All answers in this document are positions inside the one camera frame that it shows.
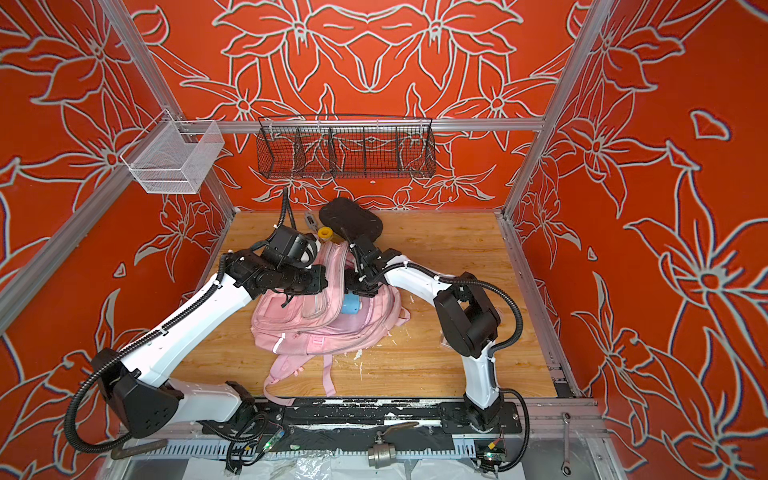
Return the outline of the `blue pencil sharpener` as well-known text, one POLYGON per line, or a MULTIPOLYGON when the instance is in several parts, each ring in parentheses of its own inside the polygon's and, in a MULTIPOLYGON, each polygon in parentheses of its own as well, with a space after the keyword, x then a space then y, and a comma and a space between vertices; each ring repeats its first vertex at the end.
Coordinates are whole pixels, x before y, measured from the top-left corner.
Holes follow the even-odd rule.
POLYGON ((342 299, 342 306, 340 313, 343 315, 355 315, 362 306, 360 297, 353 293, 345 293, 342 299))

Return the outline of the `pink student backpack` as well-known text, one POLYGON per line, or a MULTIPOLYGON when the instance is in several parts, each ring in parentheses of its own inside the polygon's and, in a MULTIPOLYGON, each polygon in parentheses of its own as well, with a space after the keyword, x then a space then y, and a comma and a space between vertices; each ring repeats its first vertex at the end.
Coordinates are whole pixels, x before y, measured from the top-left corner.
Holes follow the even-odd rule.
POLYGON ((314 264, 325 268, 327 288, 316 295, 299 296, 288 304, 282 294, 272 291, 259 299, 251 317, 254 343, 276 355, 263 382, 263 394, 269 401, 292 405, 292 399, 272 395, 269 387, 299 373, 314 358, 323 360, 323 388, 326 395, 334 396, 333 357, 371 348, 410 320, 399 290, 388 285, 380 286, 371 298, 358 299, 356 312, 344 311, 344 274, 352 260, 348 243, 326 243, 314 264))

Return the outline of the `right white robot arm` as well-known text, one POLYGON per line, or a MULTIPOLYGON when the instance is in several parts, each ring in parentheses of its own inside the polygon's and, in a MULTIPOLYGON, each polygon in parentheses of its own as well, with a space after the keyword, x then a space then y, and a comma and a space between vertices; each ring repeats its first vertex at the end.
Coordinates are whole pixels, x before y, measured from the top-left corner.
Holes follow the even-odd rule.
POLYGON ((511 296, 469 272, 459 276, 438 273, 397 250, 382 251, 365 235, 353 240, 350 250, 356 278, 347 282, 349 287, 371 293, 392 286, 434 307, 444 339, 462 359, 468 422, 480 432, 495 427, 503 405, 495 354, 515 344, 524 328, 521 310, 511 296), (490 292, 508 305, 514 317, 515 329, 503 341, 498 340, 501 314, 488 297, 490 292))

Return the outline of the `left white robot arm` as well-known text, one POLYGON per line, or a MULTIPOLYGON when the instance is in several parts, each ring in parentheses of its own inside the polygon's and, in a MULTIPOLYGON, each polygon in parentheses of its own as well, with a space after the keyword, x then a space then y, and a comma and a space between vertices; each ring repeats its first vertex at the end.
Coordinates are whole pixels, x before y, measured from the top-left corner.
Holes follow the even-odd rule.
POLYGON ((200 291, 163 322, 120 350, 106 348, 92 360, 92 374, 73 395, 63 420, 70 446, 83 453, 104 453, 132 438, 146 438, 175 423, 223 427, 257 409, 239 383, 222 385, 174 382, 179 364, 220 324, 267 292, 288 299, 314 295, 328 285, 314 265, 316 241, 296 228, 289 195, 282 195, 280 217, 264 240, 220 257, 217 272, 200 291), (77 416, 86 394, 98 388, 126 428, 119 438, 93 444, 77 432, 77 416))

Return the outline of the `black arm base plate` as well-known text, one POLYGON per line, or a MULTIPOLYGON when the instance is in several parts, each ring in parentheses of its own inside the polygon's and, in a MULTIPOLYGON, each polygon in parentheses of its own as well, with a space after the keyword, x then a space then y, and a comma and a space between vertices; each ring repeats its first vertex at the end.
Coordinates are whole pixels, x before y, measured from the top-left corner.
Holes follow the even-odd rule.
POLYGON ((262 415, 262 424, 270 431, 278 426, 305 430, 373 429, 407 422, 447 434, 520 434, 521 415, 514 403, 500 407, 487 423, 472 413, 459 398, 299 398, 290 406, 278 405, 264 398, 242 404, 223 421, 201 420, 209 432, 235 434, 237 429, 262 415))

